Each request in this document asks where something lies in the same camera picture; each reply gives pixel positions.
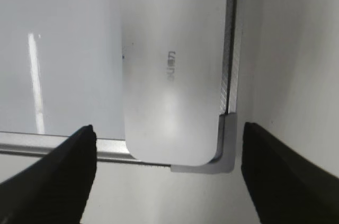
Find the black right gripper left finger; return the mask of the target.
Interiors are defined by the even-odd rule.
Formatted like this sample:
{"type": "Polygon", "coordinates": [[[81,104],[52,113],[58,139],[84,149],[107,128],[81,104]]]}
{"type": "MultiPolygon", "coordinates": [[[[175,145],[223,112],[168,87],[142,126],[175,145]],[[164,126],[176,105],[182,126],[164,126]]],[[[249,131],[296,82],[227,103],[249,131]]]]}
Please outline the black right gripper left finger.
{"type": "Polygon", "coordinates": [[[1,183],[1,223],[80,223],[97,170],[92,125],[1,183]]]}

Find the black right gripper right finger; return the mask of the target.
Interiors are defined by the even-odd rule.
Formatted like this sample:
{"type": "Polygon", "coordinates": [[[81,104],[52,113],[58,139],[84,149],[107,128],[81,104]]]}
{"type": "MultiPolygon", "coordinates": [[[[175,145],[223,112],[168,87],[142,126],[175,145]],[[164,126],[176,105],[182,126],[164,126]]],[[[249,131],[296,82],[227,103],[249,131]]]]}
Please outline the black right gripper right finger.
{"type": "Polygon", "coordinates": [[[256,123],[244,125],[241,171],[260,223],[338,223],[338,177],[256,123]]]}

